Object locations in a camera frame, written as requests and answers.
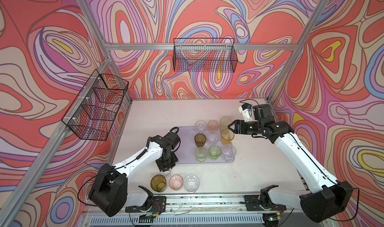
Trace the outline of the bright green glass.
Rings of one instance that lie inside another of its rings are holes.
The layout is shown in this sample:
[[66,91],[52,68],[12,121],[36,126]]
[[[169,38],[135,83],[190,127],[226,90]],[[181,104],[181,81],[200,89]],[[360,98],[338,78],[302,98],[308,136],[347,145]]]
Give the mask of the bright green glass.
[[213,145],[209,148],[209,157],[211,160],[217,160],[221,155],[222,150],[219,146]]

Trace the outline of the pink dimpled cup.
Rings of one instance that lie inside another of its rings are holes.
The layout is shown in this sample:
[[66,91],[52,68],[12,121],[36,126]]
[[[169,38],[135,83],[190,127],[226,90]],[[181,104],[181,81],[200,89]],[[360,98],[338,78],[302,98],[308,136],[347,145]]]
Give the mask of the pink dimpled cup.
[[208,122],[208,130],[209,131],[215,131],[216,132],[219,130],[219,126],[220,126],[220,124],[217,121],[212,120],[212,121]]

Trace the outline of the clear faceted glass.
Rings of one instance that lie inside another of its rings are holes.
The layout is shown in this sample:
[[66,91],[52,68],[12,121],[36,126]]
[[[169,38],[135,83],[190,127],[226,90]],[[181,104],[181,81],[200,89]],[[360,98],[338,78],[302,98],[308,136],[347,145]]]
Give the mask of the clear faceted glass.
[[228,144],[222,147],[222,159],[224,162],[233,162],[236,154],[237,150],[233,145]]

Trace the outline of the clear ribbed glass front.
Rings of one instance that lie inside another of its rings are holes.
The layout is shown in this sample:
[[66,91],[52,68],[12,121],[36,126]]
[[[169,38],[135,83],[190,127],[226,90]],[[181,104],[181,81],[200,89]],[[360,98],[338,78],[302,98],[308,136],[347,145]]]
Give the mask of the clear ribbed glass front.
[[187,175],[184,178],[184,188],[188,193],[195,193],[200,186],[200,180],[196,175]]

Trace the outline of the large olive green glass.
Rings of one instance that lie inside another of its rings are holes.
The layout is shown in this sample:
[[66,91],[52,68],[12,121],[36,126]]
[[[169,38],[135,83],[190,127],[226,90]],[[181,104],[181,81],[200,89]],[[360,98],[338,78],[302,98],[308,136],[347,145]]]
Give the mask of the large olive green glass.
[[156,175],[151,179],[150,185],[155,192],[161,193],[167,187],[167,180],[163,175]]

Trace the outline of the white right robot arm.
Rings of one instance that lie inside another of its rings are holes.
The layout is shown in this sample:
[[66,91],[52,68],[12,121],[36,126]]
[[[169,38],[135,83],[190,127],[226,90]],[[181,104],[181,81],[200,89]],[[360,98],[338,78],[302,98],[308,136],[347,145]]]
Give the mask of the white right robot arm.
[[259,206],[270,210],[282,205],[300,210],[315,223],[320,223],[346,210],[353,194],[349,182],[340,182],[304,147],[293,128],[286,122],[262,125],[260,122],[235,120],[229,130],[236,135],[268,139],[295,166],[308,186],[308,191],[284,191],[278,185],[261,189]]

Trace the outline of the pink clear glass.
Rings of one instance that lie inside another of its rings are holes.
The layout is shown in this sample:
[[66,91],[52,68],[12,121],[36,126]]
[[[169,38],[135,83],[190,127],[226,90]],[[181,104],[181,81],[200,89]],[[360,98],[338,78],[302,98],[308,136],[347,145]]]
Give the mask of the pink clear glass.
[[169,179],[169,186],[172,190],[178,191],[184,185],[184,179],[180,175],[173,175]]

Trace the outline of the yellow clear plastic cup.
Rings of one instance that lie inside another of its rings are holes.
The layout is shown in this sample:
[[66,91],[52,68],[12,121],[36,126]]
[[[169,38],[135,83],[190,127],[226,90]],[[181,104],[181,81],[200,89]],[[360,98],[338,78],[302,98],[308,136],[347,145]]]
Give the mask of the yellow clear plastic cup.
[[221,131],[221,143],[222,143],[222,145],[231,144],[234,137],[235,137],[235,134],[231,130],[229,130],[229,129],[222,130]]

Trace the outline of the pale green dimpled cup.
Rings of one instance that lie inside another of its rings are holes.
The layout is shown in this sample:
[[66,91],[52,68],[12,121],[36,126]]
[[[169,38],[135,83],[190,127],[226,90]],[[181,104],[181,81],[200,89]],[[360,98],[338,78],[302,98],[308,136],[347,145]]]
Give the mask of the pale green dimpled cup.
[[222,117],[220,119],[220,131],[227,129],[228,126],[233,122],[232,118],[230,117]]

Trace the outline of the lilac plastic tray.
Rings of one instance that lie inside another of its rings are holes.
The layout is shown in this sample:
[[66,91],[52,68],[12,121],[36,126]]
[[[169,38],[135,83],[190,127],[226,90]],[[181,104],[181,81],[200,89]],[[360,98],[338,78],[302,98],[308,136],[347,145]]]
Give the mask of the lilac plastic tray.
[[[203,148],[205,148],[208,151],[208,157],[205,162],[198,162],[195,156],[195,151],[198,148],[195,144],[194,137],[196,135],[195,127],[190,126],[190,127],[179,127],[179,132],[178,135],[181,139],[181,146],[176,152],[176,156],[179,159],[180,164],[203,164],[203,163],[229,163],[229,162],[224,162],[222,159],[222,154],[219,156],[217,160],[211,160],[209,157],[209,148],[210,146],[213,146],[209,142],[206,141],[205,145]],[[219,140],[216,144],[216,146],[219,146],[222,150],[222,145],[221,141]]]

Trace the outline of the clear textured glass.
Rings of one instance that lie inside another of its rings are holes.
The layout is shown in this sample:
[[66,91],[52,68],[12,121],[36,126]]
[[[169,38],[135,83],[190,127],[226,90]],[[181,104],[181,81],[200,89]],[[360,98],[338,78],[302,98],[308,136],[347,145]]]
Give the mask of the clear textured glass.
[[207,132],[207,142],[209,142],[212,145],[215,145],[219,140],[221,136],[218,131],[208,131]]

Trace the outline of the olive brown glass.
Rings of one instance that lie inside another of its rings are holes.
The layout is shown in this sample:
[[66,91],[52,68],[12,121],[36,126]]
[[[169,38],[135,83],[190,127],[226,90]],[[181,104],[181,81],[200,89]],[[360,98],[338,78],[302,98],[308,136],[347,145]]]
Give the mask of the olive brown glass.
[[194,141],[198,148],[202,148],[205,145],[207,138],[204,134],[199,133],[195,135]]

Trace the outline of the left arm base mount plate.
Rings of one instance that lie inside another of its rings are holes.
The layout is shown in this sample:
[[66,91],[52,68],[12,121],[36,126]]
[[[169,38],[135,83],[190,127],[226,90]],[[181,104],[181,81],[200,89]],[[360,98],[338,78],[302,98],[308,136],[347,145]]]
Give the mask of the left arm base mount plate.
[[166,211],[166,196],[154,196],[143,206],[126,207],[126,213],[161,214]]

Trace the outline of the light green dimpled cup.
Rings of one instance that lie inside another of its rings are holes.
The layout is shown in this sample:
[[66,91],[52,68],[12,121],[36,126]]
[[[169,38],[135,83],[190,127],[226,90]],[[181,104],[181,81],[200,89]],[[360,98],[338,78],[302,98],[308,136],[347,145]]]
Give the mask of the light green dimpled cup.
[[198,162],[205,162],[208,157],[208,151],[205,148],[197,148],[195,151],[195,156]]

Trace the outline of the small clear glass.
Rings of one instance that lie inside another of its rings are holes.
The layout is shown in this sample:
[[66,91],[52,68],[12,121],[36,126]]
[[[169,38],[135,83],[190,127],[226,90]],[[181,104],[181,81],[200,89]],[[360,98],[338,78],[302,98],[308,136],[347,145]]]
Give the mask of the small clear glass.
[[171,176],[172,170],[166,170],[166,171],[161,171],[160,174],[163,175],[164,177],[168,178]]

